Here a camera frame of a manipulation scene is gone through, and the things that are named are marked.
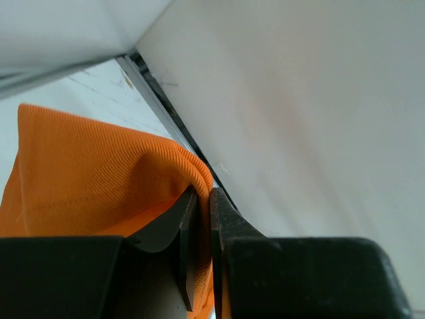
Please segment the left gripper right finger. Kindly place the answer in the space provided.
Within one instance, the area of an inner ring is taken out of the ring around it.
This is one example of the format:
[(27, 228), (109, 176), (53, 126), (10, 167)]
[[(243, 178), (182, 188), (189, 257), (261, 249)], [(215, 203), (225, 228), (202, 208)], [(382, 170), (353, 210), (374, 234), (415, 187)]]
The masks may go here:
[(265, 239), (231, 203), (225, 191), (210, 196), (214, 307), (217, 318), (243, 318), (258, 296), (255, 244)]

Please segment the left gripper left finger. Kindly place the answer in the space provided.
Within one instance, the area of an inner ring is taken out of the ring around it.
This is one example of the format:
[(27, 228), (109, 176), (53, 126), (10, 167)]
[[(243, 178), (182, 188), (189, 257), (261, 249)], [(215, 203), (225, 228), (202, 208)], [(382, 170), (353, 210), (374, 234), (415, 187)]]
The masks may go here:
[(171, 208), (126, 239), (124, 312), (194, 310), (197, 219), (198, 195), (188, 187)]

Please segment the orange trousers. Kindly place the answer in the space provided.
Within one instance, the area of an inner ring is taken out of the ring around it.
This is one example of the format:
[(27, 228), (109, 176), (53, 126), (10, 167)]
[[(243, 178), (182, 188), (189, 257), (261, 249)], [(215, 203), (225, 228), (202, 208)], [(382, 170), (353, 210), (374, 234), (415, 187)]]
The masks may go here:
[(194, 308), (214, 306), (209, 196), (213, 177), (177, 142), (41, 106), (17, 110), (18, 151), (1, 201), (1, 236), (128, 237), (188, 188), (199, 197)]

